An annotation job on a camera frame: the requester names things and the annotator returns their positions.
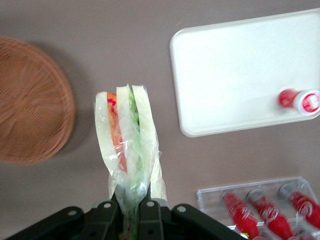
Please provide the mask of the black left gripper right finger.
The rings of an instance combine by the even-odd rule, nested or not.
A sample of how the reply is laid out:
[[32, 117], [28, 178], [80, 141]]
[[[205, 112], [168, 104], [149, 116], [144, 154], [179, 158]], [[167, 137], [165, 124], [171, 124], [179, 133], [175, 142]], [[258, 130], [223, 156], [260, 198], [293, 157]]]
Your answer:
[[151, 198], [151, 191], [139, 205], [139, 240], [239, 240], [240, 234], [201, 212], [180, 203], [169, 209], [163, 199]]

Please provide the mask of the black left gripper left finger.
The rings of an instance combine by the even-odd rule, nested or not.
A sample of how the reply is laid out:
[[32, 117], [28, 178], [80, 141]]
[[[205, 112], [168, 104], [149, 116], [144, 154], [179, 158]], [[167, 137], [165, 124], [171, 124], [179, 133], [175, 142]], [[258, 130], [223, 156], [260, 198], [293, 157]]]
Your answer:
[[9, 236], [8, 240], [117, 240], [122, 213], [115, 195], [88, 212], [69, 206]]

